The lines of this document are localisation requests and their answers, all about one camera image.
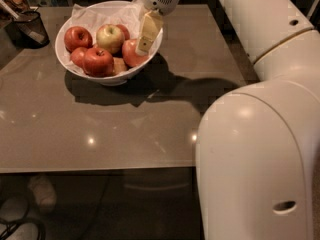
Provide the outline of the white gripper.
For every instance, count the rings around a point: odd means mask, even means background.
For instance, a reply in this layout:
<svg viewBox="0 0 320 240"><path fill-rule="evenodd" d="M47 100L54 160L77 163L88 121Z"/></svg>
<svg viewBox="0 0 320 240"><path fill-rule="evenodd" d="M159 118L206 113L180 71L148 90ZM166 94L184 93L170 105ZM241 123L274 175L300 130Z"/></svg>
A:
<svg viewBox="0 0 320 240"><path fill-rule="evenodd" d="M173 12L180 0L143 0L146 12L140 24L136 42L136 53L145 56L149 53L154 41L163 27L163 16Z"/></svg>

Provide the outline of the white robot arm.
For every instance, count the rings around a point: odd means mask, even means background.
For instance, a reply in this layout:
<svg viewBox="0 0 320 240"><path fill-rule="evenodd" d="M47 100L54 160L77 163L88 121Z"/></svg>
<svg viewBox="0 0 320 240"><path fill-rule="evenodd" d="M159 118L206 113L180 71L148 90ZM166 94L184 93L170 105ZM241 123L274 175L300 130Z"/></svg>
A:
<svg viewBox="0 0 320 240"><path fill-rule="evenodd" d="M218 0L258 83L200 122L196 172L205 240L313 240L320 148L320 34L290 0Z"/></svg>

